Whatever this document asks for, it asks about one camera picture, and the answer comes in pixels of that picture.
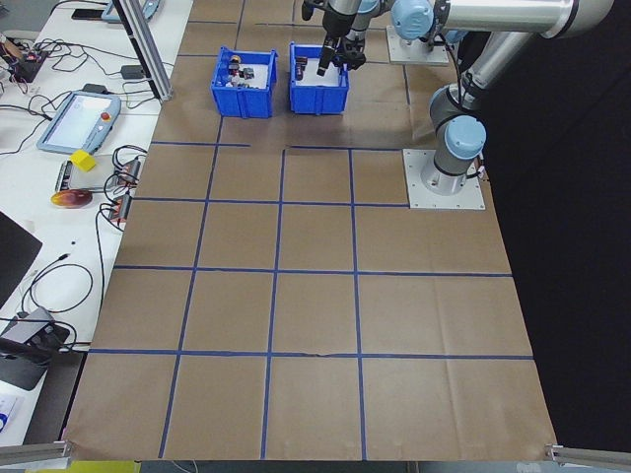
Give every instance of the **blue plastic crate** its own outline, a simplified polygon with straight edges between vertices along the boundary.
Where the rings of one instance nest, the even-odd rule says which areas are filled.
[[[267,78],[265,87],[250,89],[230,87],[230,75],[228,63],[230,57],[237,54],[242,64],[260,64],[267,66]],[[215,73],[210,83],[210,92],[215,99],[217,109],[223,116],[240,116],[242,118],[269,118],[272,116],[272,92],[276,84],[276,57],[275,49],[270,52],[233,51],[226,46],[221,46]]]
[[[348,95],[348,71],[346,67],[340,69],[337,86],[301,85],[296,80],[296,57],[318,58],[321,46],[300,45],[292,41],[289,45],[290,74],[289,101],[295,113],[310,113],[321,115],[324,113],[341,113],[346,105]]]

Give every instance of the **tablet screen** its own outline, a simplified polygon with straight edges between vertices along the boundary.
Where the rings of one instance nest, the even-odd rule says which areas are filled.
[[[90,136],[101,112],[111,104],[111,99],[75,96],[64,110],[46,143],[55,146],[81,149]]]

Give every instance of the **yellow sponge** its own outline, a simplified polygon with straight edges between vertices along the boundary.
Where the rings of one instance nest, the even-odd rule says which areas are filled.
[[[84,170],[85,172],[88,172],[97,165],[97,161],[92,157],[92,155],[83,150],[75,151],[70,156],[70,161],[72,161],[77,168]]]

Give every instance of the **white table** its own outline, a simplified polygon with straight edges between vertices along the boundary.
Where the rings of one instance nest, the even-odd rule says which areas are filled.
[[[175,64],[177,51],[190,13],[192,0],[163,0],[159,11],[150,22],[150,30],[164,62]],[[74,8],[86,8],[86,4],[63,4],[58,7],[42,30],[38,41],[45,38],[61,38],[66,42],[77,42],[122,55],[135,56],[122,25],[103,22],[73,21],[70,16]],[[108,71],[116,71],[123,64],[138,64],[137,60],[119,58],[94,52],[101,65]],[[15,85],[5,84],[5,94],[0,103],[25,106],[32,93],[53,98],[70,90],[81,89],[86,83],[103,84],[111,91],[121,91],[124,82],[119,76],[107,77],[94,63],[89,62],[74,73],[51,69],[52,61],[44,62],[31,93],[23,95]],[[171,75],[172,67],[166,66]],[[135,101],[151,97],[151,94],[134,95]],[[148,149],[158,121],[160,104],[148,101],[137,108],[123,105],[112,131],[102,148],[96,153],[100,162],[110,162],[111,152],[124,144],[133,144]],[[20,111],[0,110],[0,153],[17,149],[22,139],[40,122],[39,117]],[[34,271],[43,268],[61,254],[70,253],[64,262],[75,262],[87,267],[93,274],[95,286],[79,307],[56,314],[55,319],[75,326],[78,340],[92,340],[99,315],[101,296],[101,267],[97,250],[95,215],[99,204],[105,202],[100,194],[81,209],[63,209],[50,203],[54,184],[61,164],[67,156],[38,150],[36,140],[45,129],[43,123],[33,138],[28,140],[18,155],[0,156],[0,210],[30,230],[43,246],[27,277],[7,303],[0,309],[0,316],[12,317],[20,306],[21,290],[28,286]],[[121,153],[122,161],[132,159],[137,153]],[[100,236],[104,254],[105,283],[109,278],[113,261],[118,252],[121,233],[106,222],[100,223]],[[37,286],[37,297],[41,303],[64,308],[77,302],[88,288],[85,273],[72,268],[63,268],[47,276]],[[0,322],[0,330],[7,322]],[[20,396],[17,413],[12,416],[5,430],[0,433],[0,446],[21,444],[29,427],[37,398],[44,378],[32,391],[25,391],[0,381],[0,392]]]

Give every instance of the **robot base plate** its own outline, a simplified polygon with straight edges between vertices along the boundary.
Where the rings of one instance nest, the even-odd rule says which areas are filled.
[[[434,150],[403,150],[405,181],[410,209],[430,210],[485,210],[482,189],[477,177],[468,179],[456,195],[438,195],[425,187],[421,180],[421,169],[434,158]],[[468,173],[474,173],[471,165]]]
[[[407,43],[396,34],[392,26],[386,27],[387,50],[391,64],[423,64],[426,66],[449,66],[450,59],[444,46],[435,46],[430,51],[420,40]]]

